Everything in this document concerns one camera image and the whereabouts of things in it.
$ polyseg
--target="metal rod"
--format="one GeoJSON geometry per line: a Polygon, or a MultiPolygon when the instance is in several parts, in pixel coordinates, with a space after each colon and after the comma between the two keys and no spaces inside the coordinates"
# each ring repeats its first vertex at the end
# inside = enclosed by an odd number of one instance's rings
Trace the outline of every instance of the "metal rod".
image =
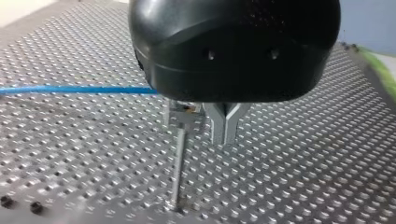
{"type": "Polygon", "coordinates": [[[175,161],[175,181],[172,187],[172,198],[170,202],[171,209],[177,211],[180,209],[180,184],[181,184],[181,173],[184,166],[184,152],[186,148],[187,132],[186,130],[179,128],[177,134],[177,154],[175,161]]]}

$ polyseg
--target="small black part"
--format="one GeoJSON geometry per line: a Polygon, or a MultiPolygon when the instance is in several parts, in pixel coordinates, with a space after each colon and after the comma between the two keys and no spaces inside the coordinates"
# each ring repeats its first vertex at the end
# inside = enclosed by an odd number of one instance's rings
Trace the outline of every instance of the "small black part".
{"type": "Polygon", "coordinates": [[[30,204],[30,211],[36,215],[43,212],[44,206],[40,202],[33,202],[30,204]]]}
{"type": "Polygon", "coordinates": [[[8,195],[5,195],[0,198],[0,203],[3,207],[9,208],[13,204],[13,200],[8,195]]]}

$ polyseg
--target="blue pneumatic hose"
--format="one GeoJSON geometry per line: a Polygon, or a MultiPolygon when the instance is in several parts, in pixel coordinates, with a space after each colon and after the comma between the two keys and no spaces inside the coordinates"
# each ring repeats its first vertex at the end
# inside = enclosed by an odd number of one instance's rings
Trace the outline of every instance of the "blue pneumatic hose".
{"type": "Polygon", "coordinates": [[[26,86],[0,88],[0,94],[27,92],[158,94],[157,91],[149,87],[26,86]]]}

